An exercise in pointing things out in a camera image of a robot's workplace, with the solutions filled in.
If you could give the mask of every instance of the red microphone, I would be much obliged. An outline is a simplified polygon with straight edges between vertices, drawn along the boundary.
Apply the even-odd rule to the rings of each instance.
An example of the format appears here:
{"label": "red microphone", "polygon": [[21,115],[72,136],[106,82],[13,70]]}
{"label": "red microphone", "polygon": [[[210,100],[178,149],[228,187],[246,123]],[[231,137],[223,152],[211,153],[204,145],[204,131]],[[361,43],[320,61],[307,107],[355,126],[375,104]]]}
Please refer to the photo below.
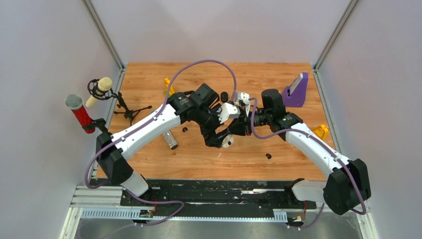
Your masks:
{"label": "red microphone", "polygon": [[[82,127],[92,124],[93,121],[85,110],[80,96],[75,94],[68,95],[65,100],[65,105],[72,110]],[[95,131],[95,127],[93,129],[84,130],[86,133],[93,133]]]}

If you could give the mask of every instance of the yellow object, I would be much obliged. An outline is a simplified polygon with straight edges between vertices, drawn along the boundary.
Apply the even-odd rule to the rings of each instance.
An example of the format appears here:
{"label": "yellow object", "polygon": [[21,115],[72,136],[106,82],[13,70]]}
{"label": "yellow object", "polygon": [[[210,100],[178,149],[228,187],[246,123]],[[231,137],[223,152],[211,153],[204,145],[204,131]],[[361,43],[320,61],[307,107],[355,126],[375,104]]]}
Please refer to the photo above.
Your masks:
{"label": "yellow object", "polygon": [[316,134],[320,139],[325,141],[327,139],[329,129],[325,127],[324,124],[321,124],[320,126],[312,129],[312,132],[314,132],[314,134]]}
{"label": "yellow object", "polygon": [[[166,93],[167,93],[167,88],[169,88],[169,84],[170,84],[170,80],[169,80],[169,78],[164,79],[164,82],[166,83],[166,90],[164,91],[164,94],[166,94]],[[173,88],[173,87],[170,87],[169,97],[170,97],[172,94],[174,94],[174,93],[175,93],[174,88]]]}

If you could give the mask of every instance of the microphone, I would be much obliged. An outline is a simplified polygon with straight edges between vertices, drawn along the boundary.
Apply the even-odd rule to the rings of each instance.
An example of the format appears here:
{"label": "microphone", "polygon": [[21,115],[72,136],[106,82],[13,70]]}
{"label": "microphone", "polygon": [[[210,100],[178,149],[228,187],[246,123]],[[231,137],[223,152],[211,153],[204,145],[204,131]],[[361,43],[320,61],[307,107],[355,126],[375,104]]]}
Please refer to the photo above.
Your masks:
{"label": "microphone", "polygon": [[[68,95],[65,100],[65,105],[72,110],[82,128],[93,123],[92,119],[89,117],[87,111],[85,110],[84,105],[82,104],[82,98],[80,96],[75,94]],[[95,131],[95,127],[93,129],[84,130],[86,133],[93,133]]]}
{"label": "microphone", "polygon": [[[94,88],[93,95],[98,95],[99,97],[102,96],[105,92],[109,91],[113,85],[113,81],[109,77],[104,77],[100,79],[95,86],[97,89]],[[86,107],[92,107],[97,99],[94,96],[90,96],[85,104]]]}

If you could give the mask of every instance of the beige microphone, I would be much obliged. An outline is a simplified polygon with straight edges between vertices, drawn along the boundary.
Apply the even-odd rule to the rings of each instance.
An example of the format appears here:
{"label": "beige microphone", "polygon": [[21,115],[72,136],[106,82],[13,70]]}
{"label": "beige microphone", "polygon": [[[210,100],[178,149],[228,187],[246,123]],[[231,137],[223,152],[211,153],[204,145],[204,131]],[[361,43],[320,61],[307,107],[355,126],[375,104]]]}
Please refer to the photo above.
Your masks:
{"label": "beige microphone", "polygon": [[[113,81],[109,77],[104,77],[101,80],[98,81],[97,86],[100,91],[107,92],[111,89],[113,85]],[[87,108],[93,106],[97,102],[97,99],[95,99],[93,96],[90,96],[90,98],[87,100],[87,103],[85,106]]]}

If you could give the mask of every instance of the black tripod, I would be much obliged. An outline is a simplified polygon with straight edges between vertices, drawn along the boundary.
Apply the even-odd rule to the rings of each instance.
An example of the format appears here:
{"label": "black tripod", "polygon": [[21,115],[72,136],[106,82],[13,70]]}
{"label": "black tripod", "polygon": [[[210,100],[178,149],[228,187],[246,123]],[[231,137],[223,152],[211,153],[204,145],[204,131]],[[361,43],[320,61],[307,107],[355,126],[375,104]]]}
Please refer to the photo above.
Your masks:
{"label": "black tripod", "polygon": [[145,108],[141,108],[138,110],[129,110],[129,108],[127,107],[126,103],[124,102],[123,97],[121,96],[121,93],[118,92],[117,95],[115,93],[112,93],[112,96],[114,98],[117,98],[118,104],[117,107],[119,108],[123,108],[125,111],[124,112],[117,112],[115,111],[115,114],[123,114],[124,118],[127,119],[129,118],[129,122],[130,122],[130,126],[132,126],[133,120],[135,119],[135,117],[139,114],[139,112],[146,110],[146,109],[150,109],[152,108],[152,106],[148,106]]}
{"label": "black tripod", "polygon": [[100,101],[105,101],[108,100],[110,98],[116,98],[118,101],[117,107],[122,108],[125,110],[124,112],[117,112],[115,111],[115,114],[123,114],[125,119],[129,119],[130,121],[130,126],[132,126],[133,120],[135,119],[135,117],[139,114],[139,112],[141,112],[142,110],[146,110],[146,109],[150,109],[152,108],[152,106],[148,106],[145,108],[141,108],[138,110],[130,110],[126,103],[123,100],[123,97],[121,95],[120,92],[118,92],[117,94],[113,92],[113,89],[110,89],[109,91],[101,91],[100,89],[98,89],[98,81],[99,79],[93,79],[91,81],[89,81],[88,83],[88,92],[97,100]]}

